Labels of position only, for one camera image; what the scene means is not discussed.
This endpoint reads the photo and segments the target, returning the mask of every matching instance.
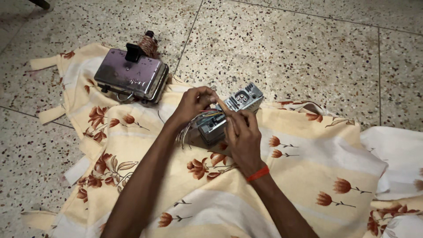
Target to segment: person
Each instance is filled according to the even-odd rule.
[[[173,115],[140,161],[131,179],[121,192],[101,238],[138,238],[154,208],[166,166],[178,133],[200,110],[217,102],[218,96],[209,87],[189,89]],[[233,160],[245,177],[266,166],[260,158],[261,133],[254,113],[240,110],[226,114],[226,141]],[[306,220],[278,188],[270,174],[250,181],[272,217],[280,236],[318,237]]]

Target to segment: metal ring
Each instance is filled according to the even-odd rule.
[[[123,100],[120,99],[119,95],[120,95],[120,93],[116,93],[116,97],[118,98],[118,101],[119,102],[125,102],[125,101],[128,101],[134,95],[134,92],[132,92],[127,98],[125,98]]]

